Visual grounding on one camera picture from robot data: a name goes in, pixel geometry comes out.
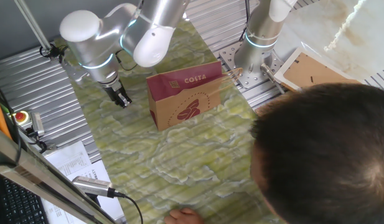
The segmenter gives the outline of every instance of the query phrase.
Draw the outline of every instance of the costa paper bag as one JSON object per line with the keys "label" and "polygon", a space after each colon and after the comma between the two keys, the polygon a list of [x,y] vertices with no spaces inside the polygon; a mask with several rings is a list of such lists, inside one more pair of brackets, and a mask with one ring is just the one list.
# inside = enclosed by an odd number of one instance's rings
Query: costa paper bag
{"label": "costa paper bag", "polygon": [[218,106],[225,76],[221,62],[214,62],[147,78],[150,112],[158,130]]}

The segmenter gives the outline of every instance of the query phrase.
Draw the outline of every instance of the paper document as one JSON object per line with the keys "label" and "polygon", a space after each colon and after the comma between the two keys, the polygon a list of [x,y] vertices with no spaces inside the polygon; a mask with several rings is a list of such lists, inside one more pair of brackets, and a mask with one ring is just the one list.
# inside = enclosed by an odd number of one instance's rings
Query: paper document
{"label": "paper document", "polygon": [[[78,176],[110,181],[103,162],[98,161],[92,164],[81,141],[47,156],[46,159],[70,181]],[[117,198],[99,196],[98,200],[101,208],[114,220],[124,216]],[[85,223],[47,200],[42,199],[42,203],[50,224]]]}
{"label": "paper document", "polygon": [[46,159],[65,176],[92,164],[81,141],[58,150]]}

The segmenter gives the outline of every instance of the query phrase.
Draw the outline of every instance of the metal mounting plate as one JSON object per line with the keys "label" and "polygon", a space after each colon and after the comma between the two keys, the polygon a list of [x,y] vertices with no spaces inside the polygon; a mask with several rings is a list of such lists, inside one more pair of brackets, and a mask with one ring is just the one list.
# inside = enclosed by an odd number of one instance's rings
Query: metal mounting plate
{"label": "metal mounting plate", "polygon": [[[229,70],[233,70],[236,68],[235,66],[235,53],[241,46],[241,42],[237,42],[229,47],[223,48],[219,55],[221,59],[225,62],[225,65]],[[273,59],[272,64],[270,66],[272,72],[276,74],[276,72],[283,66],[283,61],[279,59],[274,50],[272,50],[271,57]],[[268,77],[266,75],[260,74],[252,74],[248,71],[244,70],[242,75],[240,76],[238,82],[240,85],[246,89],[253,88],[261,83],[267,82]]]}

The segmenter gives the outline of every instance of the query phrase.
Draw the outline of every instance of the cardboard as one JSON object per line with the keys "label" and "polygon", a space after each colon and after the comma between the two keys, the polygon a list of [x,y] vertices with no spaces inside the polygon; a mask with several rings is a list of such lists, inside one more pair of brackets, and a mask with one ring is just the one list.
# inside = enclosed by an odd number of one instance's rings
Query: cardboard
{"label": "cardboard", "polygon": [[147,78],[151,116],[159,131],[211,110],[221,103],[221,62]]}
{"label": "cardboard", "polygon": [[362,83],[303,49],[297,49],[274,77],[292,91],[324,83]]}

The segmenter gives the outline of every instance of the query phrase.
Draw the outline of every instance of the red emergency stop button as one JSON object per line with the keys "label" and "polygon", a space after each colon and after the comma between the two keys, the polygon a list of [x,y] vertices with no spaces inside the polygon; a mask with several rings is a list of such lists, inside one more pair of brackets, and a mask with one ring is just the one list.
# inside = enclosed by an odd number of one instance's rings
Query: red emergency stop button
{"label": "red emergency stop button", "polygon": [[18,113],[16,113],[15,118],[16,118],[17,122],[22,122],[26,119],[26,116],[24,113],[18,112]]}

